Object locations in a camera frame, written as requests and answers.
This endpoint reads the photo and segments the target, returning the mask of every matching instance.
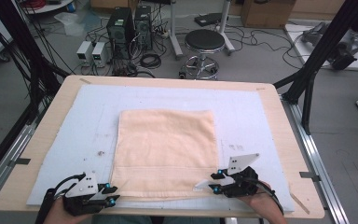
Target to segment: stool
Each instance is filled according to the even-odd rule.
[[[191,75],[195,79],[217,79],[219,64],[206,55],[221,51],[225,46],[225,38],[215,31],[195,30],[186,35],[185,43],[188,49],[200,55],[186,61],[179,78]]]

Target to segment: person's arm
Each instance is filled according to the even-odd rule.
[[[91,217],[91,215],[73,217],[63,208],[62,198],[58,198],[51,206],[44,224],[76,224],[87,219],[88,217]]]
[[[265,218],[270,224],[287,223],[278,205],[262,189],[258,189],[257,193],[253,196],[244,196],[238,199],[247,203],[258,215]]]

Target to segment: white box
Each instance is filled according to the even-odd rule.
[[[82,66],[92,65],[92,44],[90,41],[83,41],[80,48],[77,50],[77,57],[82,62]]]
[[[107,50],[104,42],[97,42],[94,51],[92,52],[92,58],[97,67],[104,67],[108,60]]]

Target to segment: floor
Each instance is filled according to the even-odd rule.
[[[192,55],[184,46],[184,34],[191,29],[200,28],[193,22],[194,17],[201,13],[219,12],[222,7],[220,0],[209,0],[208,4],[197,1],[197,3],[194,3],[195,5],[188,4],[189,0],[178,2],[176,32],[185,57],[176,61],[171,43],[165,40],[164,45],[167,47],[167,52],[161,57],[162,65],[152,71],[156,77],[178,78],[180,67],[186,58]],[[100,20],[96,15],[102,18],[109,17],[109,15],[103,13],[90,12],[86,0],[79,1],[79,3],[80,7],[78,7],[76,13],[80,18],[83,18],[82,22],[86,23],[86,30],[99,26]],[[59,12],[58,10],[37,17],[41,21],[42,27],[47,30],[49,43],[76,74],[91,73],[88,69],[79,67],[79,61],[76,57],[76,51],[85,39],[85,34],[82,36],[65,35],[62,24],[53,19],[53,16]],[[165,18],[169,17],[168,8],[163,8],[163,15]],[[317,21],[291,22],[298,24],[317,23]],[[239,17],[235,16],[230,17],[227,23],[231,26],[241,26]],[[283,30],[257,31],[249,28],[228,27],[226,31],[230,39],[239,40],[242,32],[244,32],[245,37],[254,35],[258,43],[265,42],[268,45],[241,45],[240,42],[232,40],[235,49],[238,51],[233,52],[231,56],[227,56],[225,52],[213,56],[220,64],[219,81],[274,83],[292,75],[297,71],[296,67],[300,67],[302,64],[298,58],[284,54],[287,49],[271,49],[289,46],[285,39],[276,36],[287,38]],[[36,42],[43,51],[44,48],[40,39],[36,39]],[[251,38],[244,38],[243,42],[249,44]],[[296,55],[296,52],[291,50],[290,54]],[[59,67],[69,71],[57,55],[55,58]],[[98,74],[110,74],[110,72],[101,69]],[[287,89],[288,86],[285,86],[278,89],[278,92],[284,93]],[[313,92],[310,131],[348,220],[355,224],[358,223],[358,107],[356,101],[358,101],[357,71],[329,69],[319,71]],[[29,98],[24,81],[13,62],[0,62],[0,143],[28,103]],[[299,106],[302,106],[302,98],[300,98]],[[7,222],[7,220],[11,220],[11,223],[30,223],[34,222],[34,219],[35,213],[0,212],[0,223]],[[328,212],[323,219],[317,220],[317,222],[333,223]],[[257,221],[240,218],[239,223],[257,223]],[[289,223],[315,223],[315,220],[289,219]]]

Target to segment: peach towel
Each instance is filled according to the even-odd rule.
[[[217,155],[211,111],[123,111],[111,182],[130,200],[211,196],[193,188],[211,179]]]

